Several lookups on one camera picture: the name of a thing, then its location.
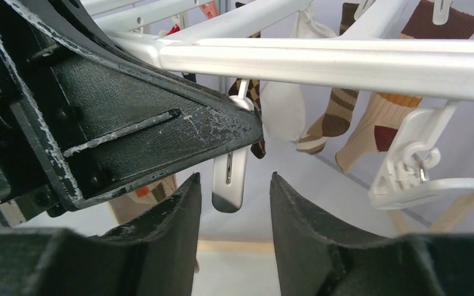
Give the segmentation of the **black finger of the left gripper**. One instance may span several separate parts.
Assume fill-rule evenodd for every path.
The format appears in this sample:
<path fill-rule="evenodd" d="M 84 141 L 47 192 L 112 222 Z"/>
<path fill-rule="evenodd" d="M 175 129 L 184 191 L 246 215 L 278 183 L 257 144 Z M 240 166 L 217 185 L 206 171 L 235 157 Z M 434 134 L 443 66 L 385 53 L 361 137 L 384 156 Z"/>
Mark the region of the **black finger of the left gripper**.
<path fill-rule="evenodd" d="M 69 210 L 130 192 L 262 137 L 231 99 L 146 65 L 79 1 L 1 1 L 11 111 Z"/>

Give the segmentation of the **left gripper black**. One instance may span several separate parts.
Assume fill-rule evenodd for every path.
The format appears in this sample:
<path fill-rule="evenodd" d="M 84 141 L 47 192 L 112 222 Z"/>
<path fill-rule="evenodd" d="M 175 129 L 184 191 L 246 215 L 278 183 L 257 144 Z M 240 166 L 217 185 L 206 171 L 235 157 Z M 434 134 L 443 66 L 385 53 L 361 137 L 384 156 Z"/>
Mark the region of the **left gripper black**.
<path fill-rule="evenodd" d="M 55 218 L 65 213 L 51 195 L 40 165 L 11 112 L 20 94 L 0 58 L 0 226 L 14 227 L 46 212 Z"/>

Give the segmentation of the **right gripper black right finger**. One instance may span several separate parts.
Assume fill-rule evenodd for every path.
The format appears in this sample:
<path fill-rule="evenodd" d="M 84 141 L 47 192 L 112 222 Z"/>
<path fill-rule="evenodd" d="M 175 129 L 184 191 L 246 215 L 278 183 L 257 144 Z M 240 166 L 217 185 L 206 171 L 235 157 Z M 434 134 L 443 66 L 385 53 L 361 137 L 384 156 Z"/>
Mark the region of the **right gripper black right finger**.
<path fill-rule="evenodd" d="M 277 173 L 270 208 L 282 295 L 474 295 L 474 234 L 379 236 L 326 212 Z"/>

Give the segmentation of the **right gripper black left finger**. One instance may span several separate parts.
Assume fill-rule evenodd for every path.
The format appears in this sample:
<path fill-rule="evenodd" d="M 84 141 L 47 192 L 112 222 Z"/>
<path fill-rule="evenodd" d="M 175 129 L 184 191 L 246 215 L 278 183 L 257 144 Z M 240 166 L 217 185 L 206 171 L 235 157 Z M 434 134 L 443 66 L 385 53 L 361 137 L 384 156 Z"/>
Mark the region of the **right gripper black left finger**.
<path fill-rule="evenodd" d="M 102 236 L 0 228 L 0 295 L 190 295 L 201 176 Z"/>

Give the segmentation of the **beige orange argyle sock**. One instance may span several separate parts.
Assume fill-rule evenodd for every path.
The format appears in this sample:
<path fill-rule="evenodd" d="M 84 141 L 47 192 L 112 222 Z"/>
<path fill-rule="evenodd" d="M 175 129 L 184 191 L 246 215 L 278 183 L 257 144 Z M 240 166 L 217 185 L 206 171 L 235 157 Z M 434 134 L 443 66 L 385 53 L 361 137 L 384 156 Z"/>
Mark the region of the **beige orange argyle sock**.
<path fill-rule="evenodd" d="M 173 174 L 110 200 L 109 206 L 118 224 L 124 224 L 172 196 L 177 188 L 176 176 Z"/>

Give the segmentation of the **white hanger clip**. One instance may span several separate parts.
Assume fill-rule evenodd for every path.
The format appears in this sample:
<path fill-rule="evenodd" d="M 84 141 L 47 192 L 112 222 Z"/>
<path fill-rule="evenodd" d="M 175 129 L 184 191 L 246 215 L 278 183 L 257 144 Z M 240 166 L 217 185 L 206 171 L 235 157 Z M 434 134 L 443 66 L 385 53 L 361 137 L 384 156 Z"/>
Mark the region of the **white hanger clip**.
<path fill-rule="evenodd" d="M 378 210 L 399 210 L 474 192 L 474 178 L 430 179 L 428 170 L 441 160 L 436 143 L 458 107 L 420 108 L 402 121 L 368 191 Z"/>
<path fill-rule="evenodd" d="M 212 205 L 222 213 L 235 213 L 243 204 L 248 148 L 214 158 Z"/>

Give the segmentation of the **white plastic clip hanger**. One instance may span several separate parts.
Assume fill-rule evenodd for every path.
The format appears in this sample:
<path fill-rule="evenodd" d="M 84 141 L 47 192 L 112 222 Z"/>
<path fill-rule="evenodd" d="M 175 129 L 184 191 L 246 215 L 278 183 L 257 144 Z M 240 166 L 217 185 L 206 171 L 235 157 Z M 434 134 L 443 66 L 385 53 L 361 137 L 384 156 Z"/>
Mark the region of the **white plastic clip hanger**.
<path fill-rule="evenodd" d="M 324 39 L 252 38 L 308 1 L 254 1 L 161 39 L 133 30 L 201 2 L 83 5 L 121 47 L 168 71 L 474 101 L 474 40 L 387 38 L 406 1 L 376 1 L 345 34 Z"/>

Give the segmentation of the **brown striped sock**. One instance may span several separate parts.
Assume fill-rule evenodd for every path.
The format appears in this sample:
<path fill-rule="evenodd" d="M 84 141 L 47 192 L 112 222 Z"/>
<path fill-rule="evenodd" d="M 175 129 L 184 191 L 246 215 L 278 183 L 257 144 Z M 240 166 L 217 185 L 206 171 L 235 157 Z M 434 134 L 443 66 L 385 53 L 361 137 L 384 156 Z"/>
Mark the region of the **brown striped sock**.
<path fill-rule="evenodd" d="M 332 88 L 325 112 L 298 140 L 296 150 L 317 154 L 325 148 L 327 140 L 346 133 L 351 125 L 358 95 L 358 90 Z"/>

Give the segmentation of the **brown yellow argyle sock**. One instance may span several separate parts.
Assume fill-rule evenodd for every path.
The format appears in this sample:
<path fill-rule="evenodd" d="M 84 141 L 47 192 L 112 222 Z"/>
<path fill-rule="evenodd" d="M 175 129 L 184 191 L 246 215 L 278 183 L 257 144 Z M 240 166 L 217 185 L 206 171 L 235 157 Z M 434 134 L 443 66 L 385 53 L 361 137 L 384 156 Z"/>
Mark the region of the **brown yellow argyle sock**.
<path fill-rule="evenodd" d="M 232 86 L 228 90 L 228 95 L 238 95 L 239 87 L 241 84 L 242 79 L 237 78 Z M 260 104 L 260 81 L 259 80 L 250 80 L 248 84 L 248 89 L 246 93 L 247 98 L 249 98 L 253 105 L 254 105 L 254 113 L 256 116 L 261 117 L 261 104 Z M 266 148 L 265 148 L 265 140 L 262 138 L 259 142 L 254 143 L 250 147 L 251 152 L 253 155 L 258 158 L 262 159 L 266 155 Z"/>

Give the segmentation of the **white sock hanging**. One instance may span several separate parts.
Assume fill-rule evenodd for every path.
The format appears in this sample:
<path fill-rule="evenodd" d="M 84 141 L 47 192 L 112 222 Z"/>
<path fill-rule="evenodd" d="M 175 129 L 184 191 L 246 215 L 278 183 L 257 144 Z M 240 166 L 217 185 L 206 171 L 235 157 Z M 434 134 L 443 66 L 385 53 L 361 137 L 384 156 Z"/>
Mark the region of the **white sock hanging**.
<path fill-rule="evenodd" d="M 309 4 L 298 13 L 289 40 L 334 38 L 337 34 L 314 19 Z M 306 109 L 300 84 L 267 81 L 260 91 L 262 123 L 271 139 L 298 140 L 306 126 Z"/>

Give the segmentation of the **wooden rack frame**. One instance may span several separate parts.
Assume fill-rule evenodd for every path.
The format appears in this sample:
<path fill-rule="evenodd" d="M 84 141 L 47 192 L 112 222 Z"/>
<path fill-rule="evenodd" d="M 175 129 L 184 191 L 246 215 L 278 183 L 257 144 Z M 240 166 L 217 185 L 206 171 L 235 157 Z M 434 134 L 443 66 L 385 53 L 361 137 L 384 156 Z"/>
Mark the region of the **wooden rack frame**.
<path fill-rule="evenodd" d="M 429 232 L 451 232 L 474 209 L 474 193 L 456 198 L 449 208 L 429 227 Z M 199 240 L 197 249 L 212 252 L 272 253 L 271 242 L 239 242 L 222 240 Z"/>

